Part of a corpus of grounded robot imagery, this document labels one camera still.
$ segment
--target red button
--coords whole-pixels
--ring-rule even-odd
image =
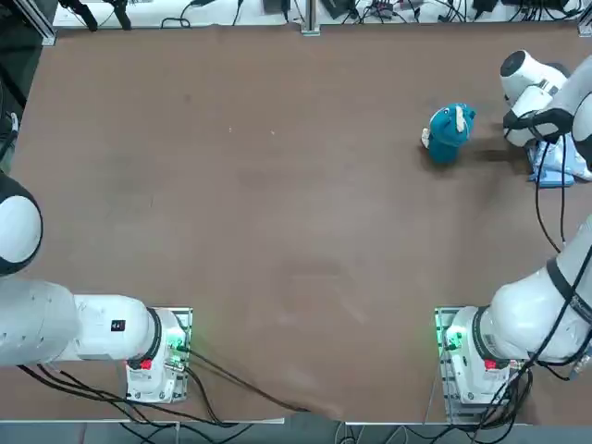
[[[496,366],[496,362],[495,362],[495,361],[493,361],[493,360],[491,360],[491,359],[486,359],[486,360],[484,361],[484,363],[485,363],[485,369],[486,369],[486,370],[495,370],[495,369],[496,369],[496,367],[497,367],[497,366]]]

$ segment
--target workbench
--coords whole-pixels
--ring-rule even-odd
[[[552,255],[524,153],[502,138],[499,67],[524,48],[574,68],[574,24],[61,33],[43,49],[13,177],[43,210],[25,273],[74,292],[193,308],[192,347],[332,418],[418,423],[438,365],[434,309],[490,302]],[[477,112],[459,162],[420,134]],[[566,231],[590,211],[567,191]],[[559,191],[542,191],[554,235]],[[65,365],[122,391],[121,364]],[[280,410],[195,367],[221,418]],[[118,419],[0,371],[0,417]],[[429,422],[446,419],[437,381]],[[591,425],[592,375],[535,371],[521,422]],[[174,406],[204,416],[197,390]],[[155,419],[170,416],[153,414]]]

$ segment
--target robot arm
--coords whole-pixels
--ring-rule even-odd
[[[0,172],[0,367],[125,361],[135,401],[183,401],[191,310],[147,308],[120,295],[72,294],[14,275],[39,251],[43,219],[32,195]]]
[[[503,119],[509,142],[556,142],[571,132],[579,154],[592,162],[592,56],[569,75],[561,65],[544,65],[517,51],[506,58],[499,74],[512,107]]]
[[[592,162],[592,56],[570,75],[561,66],[541,64],[518,51],[504,61],[500,76],[512,107],[503,119],[509,142],[556,142],[571,132],[579,154]],[[591,245],[592,216],[557,257],[532,275],[502,286],[489,306],[458,311],[446,342],[462,403],[490,403],[509,381],[511,361],[528,360],[538,351],[566,299],[572,298],[572,285]],[[589,353],[590,268],[541,352],[541,361],[563,363],[581,351]]]

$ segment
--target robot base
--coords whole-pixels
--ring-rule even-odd
[[[463,332],[466,333],[466,331],[471,331],[471,313],[475,308],[464,308],[472,309],[466,310],[462,315],[462,317],[466,316],[467,318],[471,318],[471,321],[468,323],[466,321],[459,322],[462,318],[456,317],[461,310],[464,310],[462,307],[437,307],[434,311],[436,337],[438,341],[439,370],[442,380],[444,406],[446,408],[448,421],[453,424],[476,424],[481,418],[481,414],[485,409],[485,404],[489,404],[497,389],[489,394],[482,392],[479,394],[479,390],[473,386],[471,373],[469,372],[469,363],[472,362],[470,359],[473,358],[473,354],[478,356],[478,353],[476,353],[476,351],[471,353],[470,349],[467,351],[469,338],[463,340],[466,337],[466,334],[463,334]],[[460,329],[460,327],[464,328],[464,330],[455,331],[455,329]],[[458,335],[454,335],[454,341],[456,341],[457,346],[460,345],[462,348],[457,348],[454,351],[446,350],[449,346],[447,342],[449,331],[450,333],[461,333],[461,338],[459,338]],[[455,356],[460,358],[461,365],[453,364]],[[464,365],[463,356],[467,362],[466,366]],[[473,368],[485,368],[485,363],[480,358],[474,359]],[[510,368],[510,377],[515,371],[516,368]]]
[[[185,366],[189,354],[176,347],[190,348],[191,308],[154,308],[162,331],[156,356],[142,362],[140,368],[126,365],[128,390],[126,396],[141,402],[179,402],[187,399],[188,377]]]
[[[479,356],[473,338],[473,318],[476,313],[476,307],[459,310],[446,330],[445,343],[460,401],[487,405],[508,382],[510,366],[496,368],[495,361],[486,362]]]

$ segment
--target metal frame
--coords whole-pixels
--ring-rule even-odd
[[[27,21],[39,32],[43,46],[56,44],[56,31],[34,0],[12,0]]]
[[[320,35],[321,30],[316,22],[316,0],[306,0],[302,35]]]
[[[577,31],[580,37],[592,37],[592,3],[580,14],[577,20]]]
[[[455,375],[451,368],[451,362],[444,350],[446,347],[446,329],[452,324],[454,316],[461,308],[462,307],[436,307],[434,310],[442,393],[444,396],[446,417],[450,424],[478,424],[485,406],[478,404],[468,405],[463,404],[460,401],[458,389],[454,382]],[[510,374],[512,375],[517,371],[517,368],[512,367]]]

